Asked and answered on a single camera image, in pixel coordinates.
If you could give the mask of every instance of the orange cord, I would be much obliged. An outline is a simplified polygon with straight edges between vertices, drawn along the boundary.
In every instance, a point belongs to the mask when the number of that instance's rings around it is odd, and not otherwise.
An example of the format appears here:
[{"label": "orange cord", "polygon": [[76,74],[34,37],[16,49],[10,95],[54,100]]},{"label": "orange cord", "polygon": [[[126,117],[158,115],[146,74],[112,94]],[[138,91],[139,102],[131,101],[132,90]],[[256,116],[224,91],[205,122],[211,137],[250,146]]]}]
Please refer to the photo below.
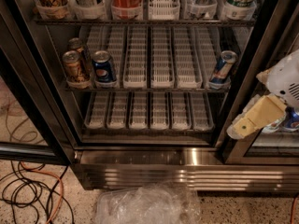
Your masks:
[{"label": "orange cord", "polygon": [[46,224],[49,224],[51,221],[53,221],[54,217],[56,216],[57,212],[58,212],[58,209],[59,207],[61,206],[62,204],[62,201],[63,201],[63,197],[64,197],[64,184],[63,184],[63,181],[62,179],[53,174],[53,173],[50,173],[50,172],[46,172],[46,171],[40,171],[40,170],[37,170],[37,169],[32,169],[32,168],[29,168],[27,167],[24,162],[21,162],[21,166],[27,170],[27,171],[31,171],[31,172],[35,172],[35,173],[39,173],[39,174],[42,174],[42,175],[50,175],[50,176],[53,176],[55,177],[58,181],[59,181],[59,184],[60,184],[60,194],[59,194],[59,200],[57,202],[57,204],[55,205],[55,208],[53,210],[53,212],[51,213],[49,219],[47,220]]},{"label": "orange cord", "polygon": [[292,201],[291,224],[293,224],[294,220],[295,220],[295,208],[296,208],[298,197],[299,197],[299,194],[297,194]]}]

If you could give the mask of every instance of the stainless steel base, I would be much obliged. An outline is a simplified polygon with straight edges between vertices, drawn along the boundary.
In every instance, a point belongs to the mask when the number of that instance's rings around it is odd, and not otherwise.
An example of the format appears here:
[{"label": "stainless steel base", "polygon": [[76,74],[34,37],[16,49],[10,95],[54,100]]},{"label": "stainless steel base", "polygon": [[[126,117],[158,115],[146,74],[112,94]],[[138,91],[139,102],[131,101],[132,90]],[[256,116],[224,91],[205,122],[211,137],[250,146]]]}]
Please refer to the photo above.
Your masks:
[{"label": "stainless steel base", "polygon": [[299,167],[225,165],[218,152],[84,151],[72,166],[85,189],[128,189],[148,183],[185,183],[190,189],[219,191],[299,190]]}]

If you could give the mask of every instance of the speckled floor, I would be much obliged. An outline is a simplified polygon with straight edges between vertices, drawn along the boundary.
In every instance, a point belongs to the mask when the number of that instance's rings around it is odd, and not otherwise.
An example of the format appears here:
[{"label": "speckled floor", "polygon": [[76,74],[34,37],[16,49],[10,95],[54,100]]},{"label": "speckled floor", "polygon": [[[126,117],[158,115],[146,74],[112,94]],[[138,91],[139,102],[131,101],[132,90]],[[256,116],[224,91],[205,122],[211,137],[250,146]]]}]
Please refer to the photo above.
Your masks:
[{"label": "speckled floor", "polygon": [[[60,175],[64,167],[46,165],[43,170],[54,172]],[[11,173],[9,161],[0,161],[0,179]],[[50,187],[55,180],[52,177],[38,174],[26,174],[26,176],[45,182]],[[0,193],[11,179],[4,179],[0,182]],[[96,214],[97,201],[102,193],[101,190],[84,190],[72,171],[68,169],[64,178],[64,197],[72,206],[75,223],[93,224]],[[5,193],[7,197],[20,183],[14,183]],[[18,201],[29,201],[29,190],[21,191]],[[293,194],[276,193],[244,193],[244,192],[199,192],[198,198],[201,209],[201,218],[198,223],[290,223],[290,214]],[[37,223],[45,223],[46,217],[40,210],[40,218]],[[299,223],[299,208],[296,208],[296,222]],[[32,207],[15,208],[17,223],[35,223],[36,212]],[[0,223],[13,223],[12,211],[9,204],[0,202]],[[58,216],[54,219],[55,223],[71,223],[71,213],[65,203],[63,203]]]}]

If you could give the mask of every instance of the can lid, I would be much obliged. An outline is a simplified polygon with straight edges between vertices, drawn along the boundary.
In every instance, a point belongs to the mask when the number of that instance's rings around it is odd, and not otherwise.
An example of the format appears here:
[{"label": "can lid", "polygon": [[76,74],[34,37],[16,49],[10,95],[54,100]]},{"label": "can lid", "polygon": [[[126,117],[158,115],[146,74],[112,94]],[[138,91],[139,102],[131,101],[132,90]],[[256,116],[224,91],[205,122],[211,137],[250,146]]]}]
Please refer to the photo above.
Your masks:
[{"label": "can lid", "polygon": [[224,61],[228,63],[235,63],[237,60],[237,55],[231,50],[225,50],[221,53],[221,57]]},{"label": "can lid", "polygon": [[93,54],[93,60],[97,63],[104,63],[108,61],[110,54],[105,50],[98,50]]},{"label": "can lid", "polygon": [[75,63],[79,59],[80,59],[80,53],[78,53],[75,50],[67,51],[63,55],[63,61],[64,61],[64,63]]},{"label": "can lid", "polygon": [[74,37],[68,41],[69,49],[78,49],[83,46],[83,43],[80,38]]}]

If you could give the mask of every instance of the blue can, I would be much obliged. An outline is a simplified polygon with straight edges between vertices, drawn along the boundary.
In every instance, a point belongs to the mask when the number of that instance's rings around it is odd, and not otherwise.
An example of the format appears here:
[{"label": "blue can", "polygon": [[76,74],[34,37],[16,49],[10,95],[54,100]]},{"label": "blue can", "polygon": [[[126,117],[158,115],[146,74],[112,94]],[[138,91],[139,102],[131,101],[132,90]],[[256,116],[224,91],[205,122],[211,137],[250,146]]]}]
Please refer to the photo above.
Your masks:
[{"label": "blue can", "polygon": [[93,55],[95,81],[106,85],[116,83],[116,73],[111,55],[105,50],[98,50]]},{"label": "blue can", "polygon": [[287,117],[283,122],[283,130],[294,132],[299,130],[299,108],[286,108]]},{"label": "blue can", "polygon": [[233,51],[223,51],[216,63],[215,69],[209,81],[215,84],[223,84],[236,60],[237,55]]}]

